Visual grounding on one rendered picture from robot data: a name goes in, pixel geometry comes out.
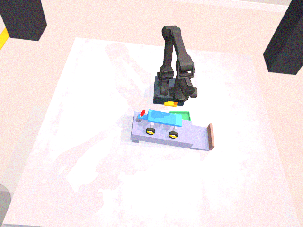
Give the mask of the green tray floor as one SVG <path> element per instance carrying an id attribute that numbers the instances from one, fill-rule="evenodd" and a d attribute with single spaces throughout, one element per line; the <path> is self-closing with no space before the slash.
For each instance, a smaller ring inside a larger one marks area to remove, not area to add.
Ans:
<path id="1" fill-rule="evenodd" d="M 182 119 L 183 120 L 188 120 L 189 121 L 189 115 L 188 115 L 188 113 L 177 113 L 177 114 L 179 114 L 179 115 L 182 115 Z"/>

